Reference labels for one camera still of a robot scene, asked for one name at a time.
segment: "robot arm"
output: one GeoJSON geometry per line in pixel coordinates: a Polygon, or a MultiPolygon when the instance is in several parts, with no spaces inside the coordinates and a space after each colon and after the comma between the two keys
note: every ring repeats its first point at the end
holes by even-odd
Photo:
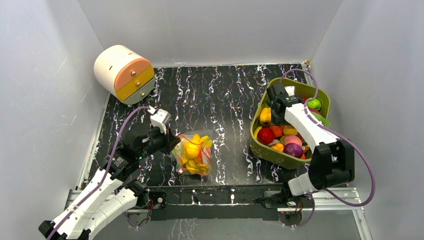
{"type": "Polygon", "coordinates": [[[155,110],[152,107],[150,107],[150,111],[153,126],[150,132],[140,135],[137,132],[137,126],[131,128],[125,138],[119,142],[119,147],[114,156],[110,156],[112,163],[109,171],[106,173],[106,166],[109,162],[109,157],[107,157],[100,164],[100,168],[96,171],[91,182],[73,203],[53,221],[44,221],[39,226],[38,230],[46,238],[55,228],[55,224],[62,221],[71,212],[63,224],[55,229],[56,232],[51,239],[86,240],[88,237],[92,239],[100,229],[104,228],[119,214],[134,207],[138,201],[143,199],[139,197],[146,195],[146,187],[140,182],[132,181],[111,201],[103,204],[104,200],[139,168],[140,159],[157,151],[168,154],[180,142],[180,139],[173,136],[171,130],[166,127],[170,114],[165,110],[155,110]],[[105,174],[104,182],[98,187],[105,174]],[[97,190],[77,206],[77,203],[95,188],[97,190]]]}
{"type": "MultiPolygon", "coordinates": [[[[308,172],[284,185],[282,202],[353,181],[354,148],[313,123],[305,113],[304,101],[298,95],[288,94],[283,84],[272,85],[266,91],[271,101],[272,124],[293,125],[312,151],[308,172]]],[[[309,114],[318,124],[321,123],[309,114]]]]}

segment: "black table surface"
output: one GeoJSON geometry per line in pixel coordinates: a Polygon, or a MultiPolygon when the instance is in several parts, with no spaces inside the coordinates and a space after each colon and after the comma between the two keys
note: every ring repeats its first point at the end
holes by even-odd
{"type": "MultiPolygon", "coordinates": [[[[170,128],[175,135],[196,130],[211,130],[213,172],[209,176],[182,175],[176,162],[158,152],[142,159],[138,178],[148,186],[263,185],[284,183],[308,169],[308,164],[288,170],[254,156],[249,149],[250,124],[267,84],[300,64],[229,65],[157,68],[154,90],[143,102],[131,107],[110,96],[96,153],[90,167],[91,179],[111,151],[125,118],[138,106],[160,107],[171,114],[170,128]]],[[[288,75],[306,83],[305,75],[288,75]]],[[[126,126],[135,123],[149,131],[150,115],[139,112],[126,126]]]]}

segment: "gray wall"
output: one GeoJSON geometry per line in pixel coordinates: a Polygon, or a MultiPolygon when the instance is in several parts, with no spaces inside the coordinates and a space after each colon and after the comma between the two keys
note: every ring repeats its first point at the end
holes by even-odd
{"type": "MultiPolygon", "coordinates": [[[[374,239],[424,239],[424,1],[345,0],[312,59],[330,120],[377,179],[365,216],[374,239]]],[[[370,178],[357,161],[362,199],[370,178]]]]}
{"type": "Polygon", "coordinates": [[[75,188],[107,97],[76,0],[0,0],[0,239],[41,240],[75,188]]]}
{"type": "Polygon", "coordinates": [[[80,0],[102,46],[154,66],[310,60],[342,0],[80,0]]]}

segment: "plastic bag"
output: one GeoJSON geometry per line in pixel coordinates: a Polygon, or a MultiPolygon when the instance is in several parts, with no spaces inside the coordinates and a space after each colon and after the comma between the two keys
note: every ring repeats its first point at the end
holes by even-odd
{"type": "Polygon", "coordinates": [[[181,142],[172,150],[176,158],[176,170],[180,174],[211,174],[214,164],[211,160],[212,131],[199,130],[179,134],[181,142]]]}

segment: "olive green tray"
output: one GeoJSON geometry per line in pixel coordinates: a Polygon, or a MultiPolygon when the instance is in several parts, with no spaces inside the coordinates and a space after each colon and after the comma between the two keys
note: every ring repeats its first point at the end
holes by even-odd
{"type": "MultiPolygon", "coordinates": [[[[270,87],[274,84],[279,83],[280,79],[281,79],[280,77],[274,78],[273,80],[269,82],[267,87],[270,87]]],[[[295,94],[301,97],[312,98],[315,94],[314,86],[297,82],[288,78],[284,78],[282,83],[286,87],[294,86],[295,94]]],[[[330,104],[331,104],[329,96],[324,91],[319,89],[318,96],[316,98],[322,101],[322,107],[320,111],[321,116],[328,119],[330,104]]],[[[256,157],[265,159],[274,164],[280,165],[286,169],[296,169],[301,167],[304,163],[310,162],[312,157],[311,151],[309,151],[309,153],[307,154],[306,156],[307,159],[300,159],[300,158],[285,154],[283,152],[277,151],[269,146],[263,145],[254,137],[253,133],[255,129],[261,125],[259,122],[259,115],[261,114],[261,111],[263,108],[268,107],[267,100],[268,100],[268,94],[267,94],[267,91],[265,91],[265,93],[262,96],[262,99],[260,100],[259,106],[254,115],[254,118],[250,124],[250,150],[252,151],[252,153],[256,157]]]]}

